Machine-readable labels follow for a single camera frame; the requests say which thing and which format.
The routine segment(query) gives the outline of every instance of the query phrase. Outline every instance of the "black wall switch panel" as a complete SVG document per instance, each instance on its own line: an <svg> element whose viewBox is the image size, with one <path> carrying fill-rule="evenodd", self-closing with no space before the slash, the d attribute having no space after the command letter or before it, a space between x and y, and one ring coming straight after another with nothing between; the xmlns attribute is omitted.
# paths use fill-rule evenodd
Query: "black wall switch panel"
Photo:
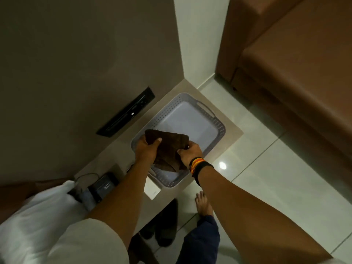
<svg viewBox="0 0 352 264"><path fill-rule="evenodd" d="M96 134L112 137L118 130L125 126L131 119L135 117L144 107L147 106L153 99L151 88L145 89L136 99L125 106L119 113L117 113L111 120L101 127Z"/></svg>

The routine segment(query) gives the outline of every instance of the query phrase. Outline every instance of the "bare foot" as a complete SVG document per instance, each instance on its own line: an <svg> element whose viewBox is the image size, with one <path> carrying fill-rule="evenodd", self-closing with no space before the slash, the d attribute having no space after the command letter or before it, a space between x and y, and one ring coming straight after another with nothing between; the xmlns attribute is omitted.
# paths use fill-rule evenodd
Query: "bare foot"
<svg viewBox="0 0 352 264"><path fill-rule="evenodd" d="M203 191L200 191L199 194L196 194L196 206L197 206L198 214L200 216L206 216L206 215L214 216L213 208L210 205Z"/></svg>

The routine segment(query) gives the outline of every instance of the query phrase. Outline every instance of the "black cable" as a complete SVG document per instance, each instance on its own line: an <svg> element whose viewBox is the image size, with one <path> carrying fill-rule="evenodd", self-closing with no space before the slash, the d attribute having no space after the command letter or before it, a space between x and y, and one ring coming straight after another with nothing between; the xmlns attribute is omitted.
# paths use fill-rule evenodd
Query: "black cable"
<svg viewBox="0 0 352 264"><path fill-rule="evenodd" d="M81 177L83 177L83 176L86 176L86 175L92 175L92 174L96 175L96 176L98 177L98 179L100 179L100 176L99 176L98 173L86 173L86 174L83 174L83 175L79 176L79 177L76 179L76 182L78 181L79 178L81 178Z"/></svg>

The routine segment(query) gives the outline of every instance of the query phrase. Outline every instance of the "navy blue pants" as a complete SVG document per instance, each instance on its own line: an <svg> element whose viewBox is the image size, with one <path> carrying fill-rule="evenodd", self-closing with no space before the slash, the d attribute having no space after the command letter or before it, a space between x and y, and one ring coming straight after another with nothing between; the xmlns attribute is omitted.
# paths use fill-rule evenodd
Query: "navy blue pants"
<svg viewBox="0 0 352 264"><path fill-rule="evenodd" d="M215 264L219 243L219 228L214 217L202 217L197 228L184 238L176 264Z"/></svg>

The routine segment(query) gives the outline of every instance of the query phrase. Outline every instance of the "gray plastic basket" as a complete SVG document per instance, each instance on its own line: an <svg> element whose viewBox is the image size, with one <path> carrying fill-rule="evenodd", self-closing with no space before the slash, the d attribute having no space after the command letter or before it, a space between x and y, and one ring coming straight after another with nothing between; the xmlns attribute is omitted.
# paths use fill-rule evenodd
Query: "gray plastic basket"
<svg viewBox="0 0 352 264"><path fill-rule="evenodd" d="M140 130L131 142L133 151L139 137L146 129L186 134L191 141L199 144L204 156L214 148L226 132L224 124L215 114L205 104L187 93L178 94ZM154 166L152 170L156 174L156 180L169 188L176 186L189 173L188 170L178 173L164 171Z"/></svg>

